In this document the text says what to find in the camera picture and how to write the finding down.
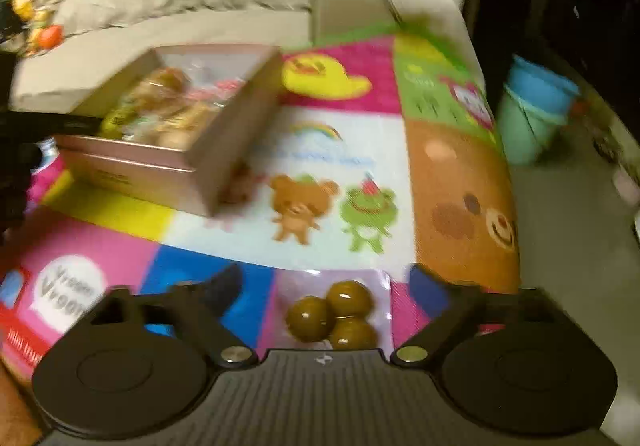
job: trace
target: round black disc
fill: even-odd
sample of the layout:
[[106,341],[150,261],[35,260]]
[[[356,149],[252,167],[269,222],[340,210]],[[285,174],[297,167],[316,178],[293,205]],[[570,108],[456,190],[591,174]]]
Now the round black disc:
[[51,349],[33,375],[40,407],[91,438],[133,437],[180,416],[205,387],[204,360],[176,338],[109,327]]
[[552,323],[518,323],[453,349],[444,389],[480,423],[526,435],[599,426],[616,394],[616,373],[593,343]]

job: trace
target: colorful play mat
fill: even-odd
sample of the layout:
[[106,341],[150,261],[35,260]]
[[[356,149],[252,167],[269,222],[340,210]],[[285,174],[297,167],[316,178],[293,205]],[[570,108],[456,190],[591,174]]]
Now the colorful play mat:
[[74,182],[49,149],[39,205],[0,264],[11,370],[29,379],[111,285],[160,293],[230,262],[244,288],[223,322],[260,352],[283,277],[388,279],[395,344],[427,322],[404,283],[412,263],[514,291],[511,184],[483,93],[445,44],[395,30],[287,54],[283,105],[213,218]]

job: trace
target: bear eye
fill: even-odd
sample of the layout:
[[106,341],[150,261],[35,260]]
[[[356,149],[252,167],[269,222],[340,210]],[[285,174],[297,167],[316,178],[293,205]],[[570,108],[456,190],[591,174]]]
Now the bear eye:
[[473,215],[480,214],[480,201],[478,200],[478,197],[476,197],[472,193],[468,193],[465,194],[463,200],[465,201],[466,209],[469,210],[469,212],[471,212]]

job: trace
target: green bucket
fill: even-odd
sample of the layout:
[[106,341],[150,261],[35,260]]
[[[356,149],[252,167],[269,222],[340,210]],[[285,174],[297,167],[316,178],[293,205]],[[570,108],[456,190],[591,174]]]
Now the green bucket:
[[533,163],[566,123],[566,116],[544,112],[504,87],[498,108],[498,131],[510,165]]

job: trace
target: white speech bubble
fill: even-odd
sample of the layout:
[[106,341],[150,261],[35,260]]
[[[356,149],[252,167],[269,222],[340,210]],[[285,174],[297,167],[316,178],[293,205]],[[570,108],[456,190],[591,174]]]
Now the white speech bubble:
[[105,289],[104,274],[94,262],[79,255],[64,255],[38,274],[30,309],[49,327],[65,333]]

